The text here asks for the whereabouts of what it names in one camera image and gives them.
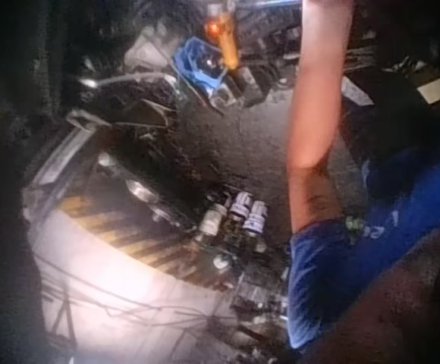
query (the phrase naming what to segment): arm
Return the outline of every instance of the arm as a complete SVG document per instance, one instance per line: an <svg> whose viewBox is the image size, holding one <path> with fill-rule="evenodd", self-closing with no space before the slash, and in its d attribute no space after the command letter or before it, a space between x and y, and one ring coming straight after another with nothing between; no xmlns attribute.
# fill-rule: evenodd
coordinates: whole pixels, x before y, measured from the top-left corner
<svg viewBox="0 0 440 364"><path fill-rule="evenodd" d="M341 216L326 158L338 127L353 0L303 0L300 71L291 106L288 184L291 227Z"/></svg>

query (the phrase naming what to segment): forearm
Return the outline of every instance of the forearm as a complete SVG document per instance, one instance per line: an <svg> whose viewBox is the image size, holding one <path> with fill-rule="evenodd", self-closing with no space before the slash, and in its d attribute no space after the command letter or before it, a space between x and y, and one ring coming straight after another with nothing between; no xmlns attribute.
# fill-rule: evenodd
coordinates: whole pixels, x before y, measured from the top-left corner
<svg viewBox="0 0 440 364"><path fill-rule="evenodd" d="M300 70L291 106L288 171L317 166L339 122L352 0L304 0Z"/></svg>

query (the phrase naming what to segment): blue shirt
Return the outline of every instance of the blue shirt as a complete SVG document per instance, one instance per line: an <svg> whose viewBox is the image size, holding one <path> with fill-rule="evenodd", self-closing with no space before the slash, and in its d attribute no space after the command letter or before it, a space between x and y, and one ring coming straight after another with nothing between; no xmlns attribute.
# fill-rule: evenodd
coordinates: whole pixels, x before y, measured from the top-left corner
<svg viewBox="0 0 440 364"><path fill-rule="evenodd" d="M323 221L291 238L288 331L302 349L432 229L440 228L440 147L413 148L377 168L366 187L376 196L363 236L350 244L343 220Z"/></svg>

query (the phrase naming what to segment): person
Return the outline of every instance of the person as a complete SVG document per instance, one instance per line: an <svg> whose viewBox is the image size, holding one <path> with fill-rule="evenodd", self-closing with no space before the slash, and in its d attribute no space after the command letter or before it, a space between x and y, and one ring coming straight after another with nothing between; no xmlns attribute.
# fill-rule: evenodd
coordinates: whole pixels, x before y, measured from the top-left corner
<svg viewBox="0 0 440 364"><path fill-rule="evenodd" d="M353 0L303 0L287 160L288 333L294 349L318 354L311 362L414 362L429 357L416 343L440 334L428 318L440 309L430 298L440 281L440 231L418 244L440 228L440 141L392 148L363 164L370 207L350 243L327 157L341 120L353 12Z"/></svg>

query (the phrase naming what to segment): grey floor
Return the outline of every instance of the grey floor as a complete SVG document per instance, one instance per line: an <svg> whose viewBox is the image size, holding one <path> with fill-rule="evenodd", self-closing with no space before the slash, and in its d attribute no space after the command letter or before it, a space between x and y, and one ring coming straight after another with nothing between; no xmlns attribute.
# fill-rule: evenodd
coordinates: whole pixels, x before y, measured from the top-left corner
<svg viewBox="0 0 440 364"><path fill-rule="evenodd" d="M204 178L267 202L266 239L271 244L283 244L290 236L285 156L291 97L290 90L272 91L266 102L252 108L234 106L225 115L188 104L179 117L184 152ZM366 197L360 172L340 137L329 170L345 211L362 212Z"/></svg>

